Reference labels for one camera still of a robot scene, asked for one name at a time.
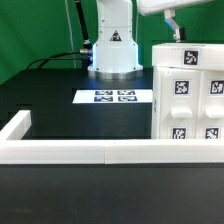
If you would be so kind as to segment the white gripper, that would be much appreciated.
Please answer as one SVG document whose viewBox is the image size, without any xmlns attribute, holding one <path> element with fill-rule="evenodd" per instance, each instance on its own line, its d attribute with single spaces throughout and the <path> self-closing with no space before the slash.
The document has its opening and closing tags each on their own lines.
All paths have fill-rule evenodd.
<svg viewBox="0 0 224 224">
<path fill-rule="evenodd" d="M 138 12 L 144 16 L 156 14 L 165 10 L 165 22 L 172 29 L 173 38 L 177 43 L 184 42 L 186 40 L 186 32 L 184 27 L 180 27 L 174 21 L 174 9 L 209 1 L 212 0 L 136 0 Z"/>
</svg>

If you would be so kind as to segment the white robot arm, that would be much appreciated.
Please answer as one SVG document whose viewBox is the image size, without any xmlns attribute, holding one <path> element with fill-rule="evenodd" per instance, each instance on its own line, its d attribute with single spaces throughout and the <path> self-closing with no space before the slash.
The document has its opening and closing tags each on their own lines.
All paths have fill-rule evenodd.
<svg viewBox="0 0 224 224">
<path fill-rule="evenodd" d="M 180 27 L 174 22 L 175 10 L 212 0 L 136 0 L 137 10 L 147 16 L 163 12 L 171 24 L 177 42 L 182 40 Z M 96 0 L 98 39 L 92 49 L 91 77 L 129 79 L 140 76 L 138 44 L 132 37 L 132 0 Z"/>
</svg>

